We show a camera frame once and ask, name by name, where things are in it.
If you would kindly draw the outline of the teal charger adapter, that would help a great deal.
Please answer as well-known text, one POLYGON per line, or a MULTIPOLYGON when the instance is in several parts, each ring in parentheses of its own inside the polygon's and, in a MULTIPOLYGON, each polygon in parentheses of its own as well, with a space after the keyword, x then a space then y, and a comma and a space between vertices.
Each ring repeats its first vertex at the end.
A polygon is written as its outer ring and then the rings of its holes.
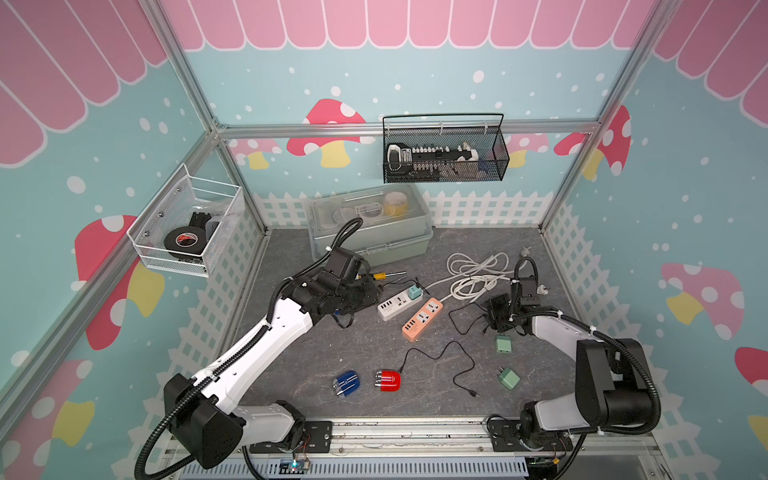
POLYGON ((422 289, 420 287, 413 285, 408 289, 408 297, 411 300, 416 300, 421 296, 422 296, 422 289))

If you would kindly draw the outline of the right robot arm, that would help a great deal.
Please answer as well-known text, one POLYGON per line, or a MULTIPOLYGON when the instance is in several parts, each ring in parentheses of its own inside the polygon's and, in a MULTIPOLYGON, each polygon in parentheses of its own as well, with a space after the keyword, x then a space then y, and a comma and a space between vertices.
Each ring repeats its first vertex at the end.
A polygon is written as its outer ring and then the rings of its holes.
POLYGON ((574 361, 573 391, 527 403, 520 412, 517 436, 530 450, 547 446, 557 434, 613 433, 644 435, 656 428, 662 409, 644 350, 632 338, 614 338, 545 306, 538 293, 535 261, 522 257, 510 279, 504 318, 493 315, 499 332, 515 330, 556 347, 574 361))

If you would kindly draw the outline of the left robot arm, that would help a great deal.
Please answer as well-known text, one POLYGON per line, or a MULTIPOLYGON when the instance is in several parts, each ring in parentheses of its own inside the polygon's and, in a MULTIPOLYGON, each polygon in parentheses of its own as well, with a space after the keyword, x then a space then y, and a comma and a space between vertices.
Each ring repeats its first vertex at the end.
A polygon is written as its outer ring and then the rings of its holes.
POLYGON ((319 260, 284 278, 263 319, 218 359, 191 377, 176 374, 166 383, 165 415, 138 454, 135 478, 163 479, 193 462, 209 469, 236 450, 247 454, 255 444, 288 451, 300 445, 306 419, 291 404, 248 407, 240 401, 267 367, 323 318, 352 318, 379 301, 381 289, 368 262, 343 246, 362 225, 360 217, 345 223, 319 260), (150 454, 164 432, 188 454, 150 473, 150 454))

